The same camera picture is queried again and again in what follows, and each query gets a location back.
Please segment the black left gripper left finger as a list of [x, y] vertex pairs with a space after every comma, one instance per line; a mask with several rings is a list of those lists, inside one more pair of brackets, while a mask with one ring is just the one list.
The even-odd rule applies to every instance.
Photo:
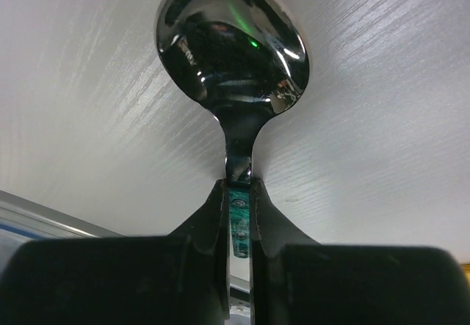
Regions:
[[1, 276], [3, 324], [223, 324], [228, 187], [166, 236], [30, 241]]

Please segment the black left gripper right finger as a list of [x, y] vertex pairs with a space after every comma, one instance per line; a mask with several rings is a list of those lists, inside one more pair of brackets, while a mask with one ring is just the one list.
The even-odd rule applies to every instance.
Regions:
[[253, 324], [467, 324], [469, 284], [435, 247], [320, 244], [250, 189]]

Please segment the green handled metal spoon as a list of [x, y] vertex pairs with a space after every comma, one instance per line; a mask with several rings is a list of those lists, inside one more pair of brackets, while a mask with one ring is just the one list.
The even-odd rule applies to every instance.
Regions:
[[164, 0], [156, 49], [178, 88], [223, 130], [232, 248], [247, 258], [254, 143], [306, 90], [306, 43], [275, 0]]

